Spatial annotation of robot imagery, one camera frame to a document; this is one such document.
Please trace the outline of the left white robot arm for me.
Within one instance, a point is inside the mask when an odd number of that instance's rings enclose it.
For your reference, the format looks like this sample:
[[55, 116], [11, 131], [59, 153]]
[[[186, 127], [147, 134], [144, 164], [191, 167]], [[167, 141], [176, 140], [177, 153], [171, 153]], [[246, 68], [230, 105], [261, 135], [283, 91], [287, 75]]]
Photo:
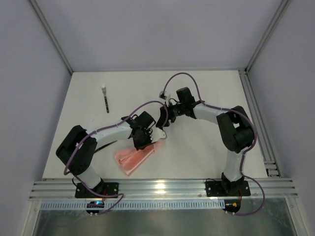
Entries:
[[94, 154], [106, 146], [132, 139], [136, 150], [143, 150], [153, 143], [154, 118], [147, 112], [123, 117], [118, 124], [88, 132], [80, 125], [74, 126], [56, 150], [66, 171], [81, 181], [92, 194], [105, 194], [106, 184], [91, 166]]

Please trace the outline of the pink cloth napkin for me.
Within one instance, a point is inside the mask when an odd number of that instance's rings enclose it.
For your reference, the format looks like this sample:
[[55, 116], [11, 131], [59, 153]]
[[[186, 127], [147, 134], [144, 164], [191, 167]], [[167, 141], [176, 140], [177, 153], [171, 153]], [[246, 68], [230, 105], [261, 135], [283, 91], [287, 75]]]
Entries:
[[158, 141], [145, 147], [143, 150], [128, 148], [115, 152], [114, 159], [123, 173], [130, 176], [148, 157], [155, 154], [162, 146], [163, 141]]

